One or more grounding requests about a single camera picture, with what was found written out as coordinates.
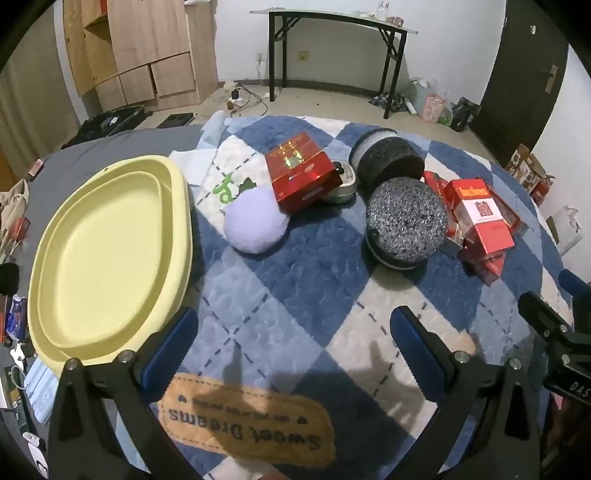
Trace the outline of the red cigarette box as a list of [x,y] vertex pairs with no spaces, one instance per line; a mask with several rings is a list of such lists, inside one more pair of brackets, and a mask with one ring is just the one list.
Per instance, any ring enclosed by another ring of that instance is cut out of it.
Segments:
[[506,254],[502,253],[493,258],[476,261],[468,251],[464,250],[460,252],[458,258],[469,275],[475,275],[483,283],[491,286],[502,276]]

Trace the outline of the red white Double Happiness box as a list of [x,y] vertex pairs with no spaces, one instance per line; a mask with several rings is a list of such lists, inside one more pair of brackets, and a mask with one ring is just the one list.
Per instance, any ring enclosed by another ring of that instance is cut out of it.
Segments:
[[476,262],[494,258],[515,246],[501,210],[482,179],[452,180],[444,192]]

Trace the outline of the black glitter foam disc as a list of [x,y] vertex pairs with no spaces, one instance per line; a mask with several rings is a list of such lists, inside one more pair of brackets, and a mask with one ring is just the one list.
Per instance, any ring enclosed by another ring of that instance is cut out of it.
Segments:
[[425,265],[445,243],[448,228],[444,202],[420,180],[393,178],[370,195],[366,243],[391,269],[408,271]]

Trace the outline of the black white foam disc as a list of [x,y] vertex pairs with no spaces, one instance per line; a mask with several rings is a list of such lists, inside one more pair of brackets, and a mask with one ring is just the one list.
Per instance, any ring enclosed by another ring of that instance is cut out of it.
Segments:
[[370,130],[356,141],[349,152],[349,165],[367,197],[388,180],[421,180],[425,171],[425,160],[411,142],[385,128]]

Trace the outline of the lavender round sponge pad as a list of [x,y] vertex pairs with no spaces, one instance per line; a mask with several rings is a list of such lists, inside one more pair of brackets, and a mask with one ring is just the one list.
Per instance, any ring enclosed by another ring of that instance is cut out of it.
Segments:
[[262,254],[283,238],[290,216],[280,210],[273,188],[245,190],[225,208],[223,230],[228,243],[245,254]]

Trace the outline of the shiny red gift box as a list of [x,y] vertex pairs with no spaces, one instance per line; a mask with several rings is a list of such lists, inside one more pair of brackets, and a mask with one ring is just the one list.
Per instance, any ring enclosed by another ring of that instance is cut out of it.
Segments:
[[264,158],[276,202],[288,215],[296,214],[342,185],[334,163],[307,132],[281,143]]

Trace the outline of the yellow oval plastic tray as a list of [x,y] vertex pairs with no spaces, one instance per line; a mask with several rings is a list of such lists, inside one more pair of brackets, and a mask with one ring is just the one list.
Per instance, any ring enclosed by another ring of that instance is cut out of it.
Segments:
[[137,351],[180,308],[192,263],[187,183],[168,158],[107,166],[57,209],[28,288],[34,348],[55,375],[66,362]]

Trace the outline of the blue white plaid blanket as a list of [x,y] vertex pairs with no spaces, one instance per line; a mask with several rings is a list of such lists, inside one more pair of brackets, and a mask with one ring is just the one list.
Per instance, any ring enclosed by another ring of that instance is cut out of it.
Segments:
[[546,410],[546,358],[517,301],[532,291],[568,315],[557,283],[563,263],[539,210],[497,164],[410,137],[428,169],[450,180],[484,179],[525,223],[492,285],[442,253],[412,272],[381,265],[367,249],[359,199],[311,204],[262,255],[229,245],[221,196],[245,180],[266,184],[267,152],[304,132],[346,160],[366,131],[314,117],[230,119],[193,192],[197,269],[186,299],[199,332],[155,412],[206,479],[255,478],[273,468],[294,479],[386,477],[436,409],[391,338],[390,315],[401,305],[451,350],[492,364],[520,359],[535,412]]

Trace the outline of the pink bag on floor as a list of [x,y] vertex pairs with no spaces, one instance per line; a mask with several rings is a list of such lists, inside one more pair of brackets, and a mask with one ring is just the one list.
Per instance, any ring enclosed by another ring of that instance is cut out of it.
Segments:
[[432,124],[437,124],[446,106],[446,99],[441,95],[429,93],[424,102],[422,118]]

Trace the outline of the silver tin with black heart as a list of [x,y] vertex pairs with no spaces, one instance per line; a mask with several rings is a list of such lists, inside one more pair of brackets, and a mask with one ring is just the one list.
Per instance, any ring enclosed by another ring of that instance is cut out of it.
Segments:
[[325,201],[333,204],[346,204],[356,196],[356,172],[348,162],[334,161],[332,165],[335,171],[339,173],[341,183],[329,193],[326,193],[322,198]]

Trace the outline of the black door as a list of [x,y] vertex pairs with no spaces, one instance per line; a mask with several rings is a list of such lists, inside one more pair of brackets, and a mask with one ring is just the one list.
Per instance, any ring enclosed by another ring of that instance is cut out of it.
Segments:
[[506,3],[493,71],[471,130],[501,165],[521,144],[533,148],[554,109],[568,41],[535,1]]

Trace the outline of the black tool case on floor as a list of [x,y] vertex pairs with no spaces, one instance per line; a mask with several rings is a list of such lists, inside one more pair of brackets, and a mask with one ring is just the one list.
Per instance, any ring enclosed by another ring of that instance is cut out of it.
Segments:
[[152,112],[143,105],[125,106],[100,113],[86,120],[76,135],[63,144],[61,149],[134,130],[151,115]]

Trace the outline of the black folding table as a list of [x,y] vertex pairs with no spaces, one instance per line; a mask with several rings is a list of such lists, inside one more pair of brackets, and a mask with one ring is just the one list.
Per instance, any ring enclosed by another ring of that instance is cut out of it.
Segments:
[[[290,87],[383,97],[384,118],[394,113],[394,98],[405,61],[406,46],[418,34],[398,21],[370,16],[301,8],[270,7],[252,10],[266,17],[266,85],[270,101]],[[322,79],[290,75],[290,40],[302,29],[307,42],[321,49],[314,65]],[[334,79],[327,80],[327,75]]]

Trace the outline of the wooden cabinet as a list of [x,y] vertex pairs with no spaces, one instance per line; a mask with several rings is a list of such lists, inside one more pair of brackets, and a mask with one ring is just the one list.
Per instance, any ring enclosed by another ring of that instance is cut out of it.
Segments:
[[218,88],[209,1],[59,1],[76,94],[104,110],[155,110],[204,102]]

